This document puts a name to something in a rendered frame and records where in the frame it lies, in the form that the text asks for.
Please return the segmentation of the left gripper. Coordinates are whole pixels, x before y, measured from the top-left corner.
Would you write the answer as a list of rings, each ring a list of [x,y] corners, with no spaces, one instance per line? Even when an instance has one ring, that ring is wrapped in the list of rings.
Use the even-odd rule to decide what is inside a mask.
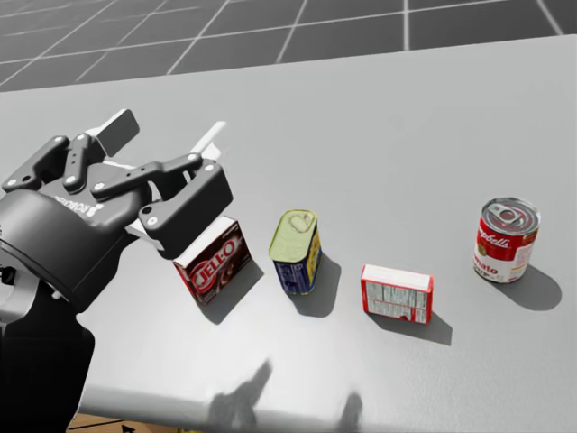
[[[140,132],[127,108],[74,138],[50,138],[2,184],[1,250],[85,311],[135,237],[173,260],[232,203],[215,146],[225,127],[216,122],[185,155],[138,167],[100,163]]]

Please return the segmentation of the green and blue rectangular can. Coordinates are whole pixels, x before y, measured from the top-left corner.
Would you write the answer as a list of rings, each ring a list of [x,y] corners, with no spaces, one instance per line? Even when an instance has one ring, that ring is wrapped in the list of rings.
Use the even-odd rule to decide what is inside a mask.
[[[269,257],[288,295],[310,293],[322,257],[317,213],[308,209],[285,211],[272,237]]]

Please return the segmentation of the red and white can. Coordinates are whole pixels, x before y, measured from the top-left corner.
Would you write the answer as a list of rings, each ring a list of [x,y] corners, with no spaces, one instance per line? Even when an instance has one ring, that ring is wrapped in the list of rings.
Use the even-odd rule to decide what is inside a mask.
[[[498,284],[524,275],[533,252],[541,215],[531,203],[494,198],[482,210],[473,254],[473,269]]]

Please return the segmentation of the red and white carton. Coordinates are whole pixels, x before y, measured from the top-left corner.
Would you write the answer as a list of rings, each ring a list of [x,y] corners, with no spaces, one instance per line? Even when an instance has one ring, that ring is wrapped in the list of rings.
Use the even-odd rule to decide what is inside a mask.
[[[365,264],[361,290],[363,310],[367,314],[423,325],[431,319],[432,275]]]

